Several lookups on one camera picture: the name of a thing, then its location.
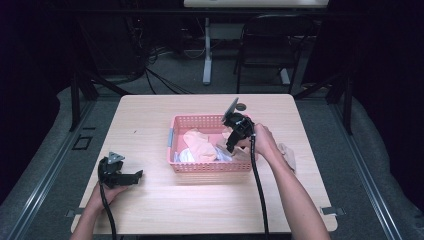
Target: pink cloth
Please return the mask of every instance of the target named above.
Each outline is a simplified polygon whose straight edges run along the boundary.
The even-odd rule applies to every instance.
[[[197,128],[188,130],[183,139],[190,149],[196,162],[212,162],[216,159],[216,150],[209,142],[206,134],[199,132]]]
[[[293,170],[294,173],[296,173],[296,159],[294,158],[293,149],[287,147],[284,145],[284,143],[279,143],[277,147],[281,154],[283,154],[284,159],[286,159],[286,162],[289,164],[289,167]]]

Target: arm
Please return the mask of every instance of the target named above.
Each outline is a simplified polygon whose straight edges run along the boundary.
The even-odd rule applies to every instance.
[[[271,167],[294,239],[330,239],[311,197],[278,150],[272,133],[262,124],[255,125],[255,133],[255,149]],[[243,140],[238,145],[249,146],[250,143]]]
[[[107,186],[104,186],[105,196],[108,203],[110,204],[120,192],[127,188],[128,186],[117,186],[110,189]],[[70,239],[93,239],[94,224],[96,223],[97,216],[100,215],[102,210],[103,202],[102,197],[100,196],[100,185],[97,183]]]

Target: dark background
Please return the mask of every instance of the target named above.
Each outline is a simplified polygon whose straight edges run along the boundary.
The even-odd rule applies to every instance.
[[[134,46],[136,35],[129,34],[128,28],[134,25],[128,24],[127,18],[77,21],[45,10],[49,4],[68,7],[83,6],[84,2],[1,3],[1,201],[54,123],[59,110],[56,94],[70,85],[77,65],[98,74],[137,75],[144,70],[149,47],[140,51]],[[125,1],[101,2],[99,6],[106,9],[134,7]],[[182,7],[182,1],[139,3],[140,8]],[[95,4],[96,1],[91,1],[86,7],[96,8]],[[363,104],[385,142],[393,176],[421,210],[424,209],[421,176],[424,172],[421,23],[424,21],[420,16],[423,10],[420,1],[330,1],[329,11],[361,11],[373,17],[365,22],[323,21],[303,80],[304,83],[323,81],[341,71],[352,54],[356,54],[359,61],[352,74],[354,96]],[[190,20],[189,17],[146,20],[143,27],[148,34],[144,42],[159,41],[179,52],[183,48],[179,29],[190,29],[193,24]],[[103,51],[107,56],[100,55],[94,45],[108,49]]]

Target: person's left hand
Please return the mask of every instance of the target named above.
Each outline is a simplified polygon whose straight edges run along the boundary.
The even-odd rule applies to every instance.
[[[116,186],[114,188],[109,188],[108,186],[103,185],[103,189],[107,202],[110,204],[119,193],[128,189],[128,186]],[[98,182],[96,183],[96,186],[94,187],[85,208],[92,209],[97,214],[100,214],[100,212],[103,210],[104,206],[102,202],[102,196],[100,195],[100,184]]]

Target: wire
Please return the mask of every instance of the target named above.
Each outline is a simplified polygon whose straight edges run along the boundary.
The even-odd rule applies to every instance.
[[[146,78],[147,78],[147,82],[149,83],[150,90],[152,90],[153,94],[155,94],[155,95],[156,95],[156,92],[155,92],[155,90],[153,89],[153,86],[152,86],[152,83],[150,82],[149,74],[147,73],[147,71],[146,71]]]
[[[107,203],[107,199],[105,196],[105,190],[103,188],[103,182],[100,182],[100,195],[102,196],[103,207],[106,210],[107,216],[109,218],[110,227],[112,229],[112,239],[116,240],[116,227],[115,220],[113,219],[112,212],[110,211],[109,204]]]
[[[103,57],[103,59],[109,64],[110,67],[112,67],[112,69],[114,70],[120,70],[119,68],[115,67],[115,65],[109,60],[109,58],[106,57],[106,55],[103,53],[103,51],[100,49],[99,46],[97,46],[97,43],[93,40],[93,38],[91,38],[90,34],[88,33],[88,31],[85,29],[84,24],[81,23],[81,21],[78,19],[77,20],[79,23],[79,26],[81,28],[82,33],[85,35],[85,37],[90,40],[91,45],[97,50],[98,53],[100,53],[100,55]]]
[[[159,81],[161,81],[163,83],[163,85],[165,85],[165,87],[167,87],[169,90],[171,90],[175,94],[181,94],[181,93],[182,94],[193,94],[192,92],[178,86],[177,84],[159,76],[157,73],[153,72],[152,70],[150,70],[146,67],[146,74],[147,74],[147,72],[151,73],[154,77],[156,77]]]
[[[158,60],[158,49],[156,48],[156,46],[154,46],[153,47],[153,53],[150,52],[150,56],[149,56],[149,60],[148,60],[148,65],[154,64],[156,62],[156,60]]]
[[[261,180],[259,178],[259,173],[258,173],[258,169],[256,167],[256,159],[255,159],[256,134],[254,132],[254,126],[252,125],[252,123],[250,123],[250,125],[251,125],[252,131],[253,131],[252,136],[250,136],[250,159],[252,161],[252,168],[253,168],[253,173],[255,175],[256,185],[258,187],[259,198],[261,200],[262,216],[263,216],[263,220],[264,220],[264,229],[265,229],[265,239],[268,240],[269,239],[269,229],[268,229],[268,216],[267,216],[267,211],[266,211],[265,197],[264,197],[264,193],[263,193],[263,190],[262,190]]]
[[[206,37],[205,31],[203,31],[203,27],[202,27],[202,24],[200,24],[199,18],[196,18],[196,21],[197,21],[197,25],[199,26],[200,31],[203,34],[203,37]],[[190,56],[190,54],[187,54],[188,51],[202,51],[202,52],[200,54],[196,55],[196,56]],[[186,55],[188,58],[195,59],[195,58],[202,56],[205,51],[206,51],[206,47],[203,47],[203,49],[199,49],[199,50],[184,50],[184,55]]]
[[[211,49],[215,48],[216,46],[218,46],[222,42],[223,42],[223,40],[219,40],[215,45],[211,46]],[[202,51],[202,52],[199,53],[196,56],[191,56],[190,54],[187,54],[187,52],[195,52],[195,51]],[[205,47],[203,49],[184,50],[184,55],[188,58],[195,59],[195,58],[201,57],[203,55],[203,53],[205,53],[205,51],[206,51]]]

